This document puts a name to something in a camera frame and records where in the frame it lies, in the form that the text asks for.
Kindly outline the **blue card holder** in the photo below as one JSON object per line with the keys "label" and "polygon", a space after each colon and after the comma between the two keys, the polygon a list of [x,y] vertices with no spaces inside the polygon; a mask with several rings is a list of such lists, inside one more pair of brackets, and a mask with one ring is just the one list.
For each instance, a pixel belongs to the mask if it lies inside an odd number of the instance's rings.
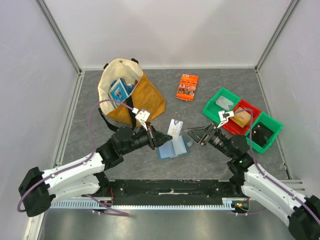
{"label": "blue card holder", "polygon": [[157,157],[159,160],[167,160],[189,155],[192,145],[192,140],[188,141],[183,135],[180,135],[177,139],[170,140],[160,146],[156,150]]}

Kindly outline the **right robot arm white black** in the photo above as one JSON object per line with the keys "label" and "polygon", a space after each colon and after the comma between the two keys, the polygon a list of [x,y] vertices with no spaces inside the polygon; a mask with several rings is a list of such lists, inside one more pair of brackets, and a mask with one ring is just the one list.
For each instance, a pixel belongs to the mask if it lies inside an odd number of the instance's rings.
{"label": "right robot arm white black", "polygon": [[196,144],[212,145],[230,160],[232,172],[229,191],[235,197],[243,194],[276,215],[296,240],[320,238],[320,199],[297,192],[269,174],[253,155],[244,135],[227,137],[216,123],[184,130]]}

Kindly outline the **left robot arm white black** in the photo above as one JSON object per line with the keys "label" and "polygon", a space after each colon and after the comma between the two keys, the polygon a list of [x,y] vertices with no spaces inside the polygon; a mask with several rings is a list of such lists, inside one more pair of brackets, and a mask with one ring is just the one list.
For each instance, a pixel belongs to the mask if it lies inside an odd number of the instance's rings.
{"label": "left robot arm white black", "polygon": [[124,155],[149,146],[157,149],[172,136],[156,130],[151,123],[138,131],[119,127],[110,139],[87,156],[47,170],[33,167],[23,178],[18,192],[21,199],[17,211],[35,217],[54,203],[81,195],[106,196],[110,191],[105,171],[124,160]]}

